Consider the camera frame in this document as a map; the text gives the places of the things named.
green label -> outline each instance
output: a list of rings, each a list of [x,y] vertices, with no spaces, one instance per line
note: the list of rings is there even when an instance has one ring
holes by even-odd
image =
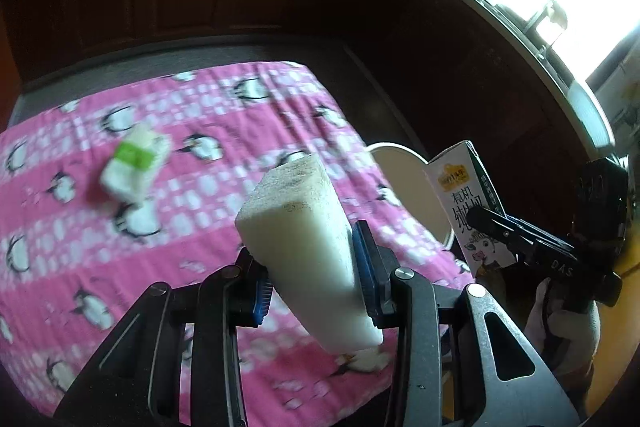
[[[145,149],[140,149],[140,147],[136,147],[130,142],[122,142],[118,145],[113,157],[127,165],[131,165],[134,169],[147,171],[156,155]]]

yellow logo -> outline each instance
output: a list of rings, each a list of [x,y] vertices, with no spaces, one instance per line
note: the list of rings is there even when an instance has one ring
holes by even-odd
[[[465,166],[451,165],[450,163],[444,166],[443,173],[438,177],[438,183],[444,190],[453,190],[468,181],[469,174],[466,172]]]

beige round seat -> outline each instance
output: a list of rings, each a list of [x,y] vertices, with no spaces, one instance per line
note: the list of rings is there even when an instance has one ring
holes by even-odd
[[[447,214],[424,174],[427,165],[418,153],[396,143],[380,142],[367,147],[402,205],[446,248],[454,235]]]

gray floor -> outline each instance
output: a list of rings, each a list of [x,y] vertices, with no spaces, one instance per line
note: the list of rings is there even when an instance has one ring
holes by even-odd
[[[340,42],[198,46],[120,58],[68,74],[22,95],[11,124],[110,87],[154,76],[254,60],[292,60],[304,64],[329,90],[367,144],[395,142],[425,154],[404,118],[358,59]]]

white glove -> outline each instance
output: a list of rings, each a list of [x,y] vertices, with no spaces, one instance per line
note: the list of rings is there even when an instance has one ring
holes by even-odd
[[[538,285],[536,303],[531,309],[524,330],[529,342],[541,354],[546,338],[542,306],[549,281],[550,279],[545,279]],[[563,310],[562,299],[551,295],[546,311],[549,332],[570,341],[564,357],[556,363],[556,367],[552,368],[553,374],[566,391],[579,387],[590,378],[593,355],[600,341],[600,316],[596,303],[591,301],[587,312],[579,314]]]

